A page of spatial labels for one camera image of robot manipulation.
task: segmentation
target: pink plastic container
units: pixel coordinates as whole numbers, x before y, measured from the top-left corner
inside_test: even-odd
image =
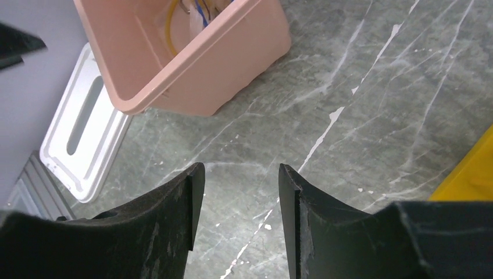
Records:
[[[234,0],[190,41],[189,15],[165,22],[172,0],[74,0],[114,106],[210,116],[291,46],[279,0]]]

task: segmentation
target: yellow plastic bin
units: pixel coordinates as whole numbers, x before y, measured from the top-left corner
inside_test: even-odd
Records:
[[[493,201],[493,126],[480,138],[431,201]]]
[[[234,0],[190,41],[190,19],[173,0],[75,0],[114,106],[210,116],[286,54],[289,25],[279,0]]]

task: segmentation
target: white tray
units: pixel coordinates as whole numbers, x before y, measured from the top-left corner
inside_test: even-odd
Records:
[[[102,82],[88,43],[40,151],[43,164],[82,203],[99,194],[131,120],[111,104]]]

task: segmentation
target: marble surface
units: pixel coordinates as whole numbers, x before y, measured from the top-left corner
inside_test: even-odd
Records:
[[[78,217],[204,162],[185,278],[288,278],[280,163],[375,212],[426,199],[492,124],[493,2],[281,1],[290,53],[214,117],[134,117],[97,200],[71,199]]]

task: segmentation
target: white wall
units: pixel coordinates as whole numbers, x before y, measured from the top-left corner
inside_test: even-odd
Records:
[[[0,204],[39,149],[87,42],[72,0],[0,0],[0,21],[37,35],[48,49],[0,71]]]

